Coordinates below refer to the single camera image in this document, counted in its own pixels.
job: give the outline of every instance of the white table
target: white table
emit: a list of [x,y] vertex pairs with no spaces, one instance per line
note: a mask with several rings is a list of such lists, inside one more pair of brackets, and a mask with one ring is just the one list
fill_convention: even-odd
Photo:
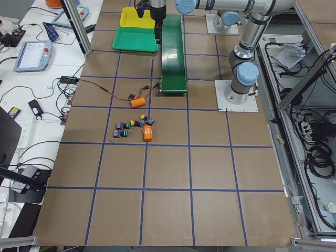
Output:
[[[81,5],[89,7],[90,9],[88,17],[83,22],[83,25],[85,27],[91,24],[95,24],[97,22],[102,2],[103,0],[81,0]],[[56,13],[59,13],[61,11],[61,9],[48,8],[44,0],[36,0],[33,3],[32,7],[40,7]],[[31,9],[23,18],[21,25],[32,23],[39,24],[43,29],[43,33],[41,33],[38,38],[40,40],[48,40],[48,36],[42,22],[51,23],[54,18],[54,14],[39,9]],[[10,48],[8,51],[0,53],[0,60],[8,57],[18,56],[22,43],[24,41],[36,41],[36,35],[41,31],[41,29],[37,25],[24,26],[23,29],[26,30],[26,34],[23,36],[19,45],[16,48]],[[60,40],[57,40],[57,42],[71,44],[71,42],[75,39],[75,35],[71,29],[56,29],[60,35]],[[93,37],[93,32],[88,34],[88,37],[91,41]],[[51,83],[55,78],[58,78],[62,75],[72,76],[84,63],[84,61],[85,57],[83,56],[76,40],[71,46],[53,44],[53,52],[49,65],[46,70],[42,72],[17,73],[13,71],[15,59],[5,61],[0,65],[0,79],[3,80],[2,84],[0,85],[0,96],[2,96],[3,93],[5,93],[14,86],[31,87],[37,97],[48,96],[52,92]],[[81,69],[77,72],[76,76],[79,77],[80,73]],[[55,106],[56,99],[60,94],[56,82],[57,81],[54,82],[54,95],[46,99],[38,100],[38,102],[45,112],[51,112],[59,115],[59,112]],[[29,89],[16,88],[3,97],[3,100],[0,102],[0,106],[5,111],[8,111],[11,107],[20,108],[22,112],[17,117],[19,119],[19,117],[25,117],[32,113],[30,107],[28,106],[28,102],[33,99],[35,98]],[[58,104],[62,105],[65,104],[65,102],[66,98],[64,96],[61,96]],[[42,121],[37,121],[34,119],[34,125],[32,127],[32,131],[29,137],[29,145],[33,145],[41,141],[60,141],[63,131],[64,126],[60,125],[60,120],[56,117],[53,117],[51,115],[44,115],[44,119]],[[37,156],[42,156],[55,160],[58,146],[59,144],[57,143],[45,143],[38,145],[25,153],[20,161],[35,158]],[[18,157],[20,153],[22,153],[22,151],[16,151],[15,156],[12,159],[12,164],[18,163]],[[36,160],[36,162],[48,165],[49,167],[53,168],[53,162],[51,161]],[[5,186],[8,186],[9,184],[10,181],[7,179],[5,179],[2,183],[2,185]],[[6,201],[7,194],[8,189],[0,187],[0,202]],[[10,211],[6,214],[1,238],[7,238],[9,236],[19,216],[19,207],[23,207],[23,205],[23,203],[18,203],[17,205],[9,204],[8,208],[10,208]],[[0,209],[2,209],[4,206],[4,203],[0,203]],[[2,211],[2,214],[0,215],[0,221],[3,218],[3,215],[4,211]]]

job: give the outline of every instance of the yellow tray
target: yellow tray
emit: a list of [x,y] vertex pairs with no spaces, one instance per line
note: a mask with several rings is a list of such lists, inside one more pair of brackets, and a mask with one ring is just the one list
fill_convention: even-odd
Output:
[[155,22],[153,19],[151,19],[149,10],[145,10],[142,18],[138,18],[134,7],[125,7],[122,9],[119,25],[121,27],[154,29]]

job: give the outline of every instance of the orange object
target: orange object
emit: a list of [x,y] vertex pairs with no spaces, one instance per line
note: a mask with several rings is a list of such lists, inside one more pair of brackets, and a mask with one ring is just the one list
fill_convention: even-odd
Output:
[[61,8],[62,7],[60,0],[46,0],[46,4],[50,8]]
[[144,97],[137,98],[135,100],[131,100],[132,108],[137,108],[140,106],[144,106],[146,104],[146,100]]
[[146,125],[143,127],[143,141],[151,142],[153,140],[152,126]]

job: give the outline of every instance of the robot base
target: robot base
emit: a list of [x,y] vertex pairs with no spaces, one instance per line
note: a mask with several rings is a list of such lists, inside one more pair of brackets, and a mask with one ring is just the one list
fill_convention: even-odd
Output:
[[216,34],[216,35],[229,35],[229,36],[238,36],[239,30],[237,25],[231,25],[223,30],[218,30],[213,25],[213,21],[216,18],[217,14],[206,14],[206,27],[208,29],[208,34]]
[[231,85],[231,80],[215,80],[218,111],[228,112],[258,112],[255,96],[248,96],[246,102],[235,105],[224,97],[224,92]]

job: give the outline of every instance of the tiled work surface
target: tiled work surface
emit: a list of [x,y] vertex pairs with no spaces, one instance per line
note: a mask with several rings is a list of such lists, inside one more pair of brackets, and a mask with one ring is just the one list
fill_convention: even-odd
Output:
[[[105,1],[82,79],[127,97],[161,75],[160,55],[111,48],[129,0]],[[176,13],[173,1],[168,12]],[[214,79],[232,78],[239,37],[183,20],[188,94],[129,104],[80,82],[35,230],[41,245],[285,246],[295,236],[270,136],[259,113],[217,112]],[[155,119],[113,139],[118,121]]]
[[321,0],[317,4],[314,0],[298,0],[298,3],[314,30],[317,40],[324,50],[328,50],[331,43],[336,43],[336,2]]

